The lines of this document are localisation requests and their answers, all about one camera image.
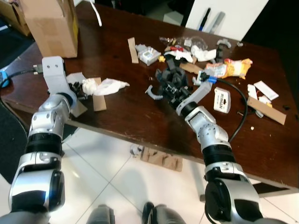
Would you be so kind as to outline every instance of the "red object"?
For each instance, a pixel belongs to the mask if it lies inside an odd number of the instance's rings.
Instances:
[[[170,47],[170,50],[179,50],[179,51],[184,51],[184,48]]]

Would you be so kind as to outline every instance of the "yellow object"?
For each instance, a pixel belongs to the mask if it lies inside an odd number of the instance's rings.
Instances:
[[[245,79],[246,73],[251,67],[252,61],[249,58],[240,61],[225,59],[224,63],[227,65],[227,70],[222,78],[226,78],[228,76],[239,76],[240,78]]]
[[[228,76],[239,76],[245,79],[248,69],[251,67],[252,61],[250,59],[233,61],[225,59],[224,63],[206,64],[206,69],[214,71],[214,76],[217,78],[226,78]]]
[[[159,62],[165,62],[165,57],[164,56],[160,56],[159,58],[158,58],[158,60],[159,60]]]

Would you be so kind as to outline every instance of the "wooden table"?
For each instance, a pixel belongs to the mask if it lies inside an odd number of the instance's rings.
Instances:
[[[76,8],[79,19],[78,57],[64,60],[66,72],[82,71],[86,78],[114,78],[128,82],[130,87],[105,96],[106,111],[94,112],[91,98],[83,101],[88,111],[76,119],[72,118],[68,124],[203,162],[200,145],[184,119],[177,116],[166,101],[154,101],[144,94],[150,84],[158,87],[156,69],[163,70],[166,64],[156,62],[149,67],[142,62],[132,64],[127,39],[135,37],[136,44],[152,46],[163,52],[165,46],[159,41],[160,36],[200,36],[209,49],[215,48],[220,37],[111,8],[97,8],[102,27],[99,27],[89,3],[81,2]],[[264,193],[263,196],[277,191],[280,194],[298,192],[299,122],[295,118],[298,112],[279,56],[275,50],[247,43],[237,47],[237,41],[229,41],[232,48],[224,50],[225,57],[233,60],[250,58],[253,65],[246,80],[237,77],[226,80],[244,93],[247,93],[247,84],[263,80],[279,94],[279,98],[273,101],[273,107],[287,114],[284,126],[267,117],[260,119],[249,115],[231,143],[236,160],[249,177],[263,182],[255,185],[260,194]],[[41,61],[40,51],[33,44],[9,66],[7,72],[12,74]],[[205,64],[199,63],[199,66],[204,67]],[[230,90],[232,106],[229,114],[213,110],[214,89],[200,104],[231,135],[241,120],[237,114],[238,110],[243,110],[241,97],[230,87],[219,83],[214,86]],[[15,77],[13,84],[3,89],[1,94],[28,124],[32,114],[48,97],[43,76],[33,74]],[[285,111],[283,105],[290,109]]]

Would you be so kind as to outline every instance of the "marker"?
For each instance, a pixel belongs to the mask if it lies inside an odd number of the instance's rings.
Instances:
[[[203,27],[205,26],[205,23],[206,23],[207,17],[209,16],[210,11],[211,11],[211,8],[208,8],[206,11],[205,17],[202,19],[202,22],[200,24],[199,31],[202,31]]]

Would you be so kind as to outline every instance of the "blue connector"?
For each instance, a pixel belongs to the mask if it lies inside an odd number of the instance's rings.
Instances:
[[[217,78],[213,77],[213,76],[210,76],[207,80],[208,80],[208,82],[211,82],[213,84],[215,84],[217,82]]]
[[[0,83],[4,80],[7,79],[7,73],[5,71],[0,71]],[[9,80],[7,80],[6,82],[4,82],[4,84],[2,85],[2,88],[7,87],[9,84]]]

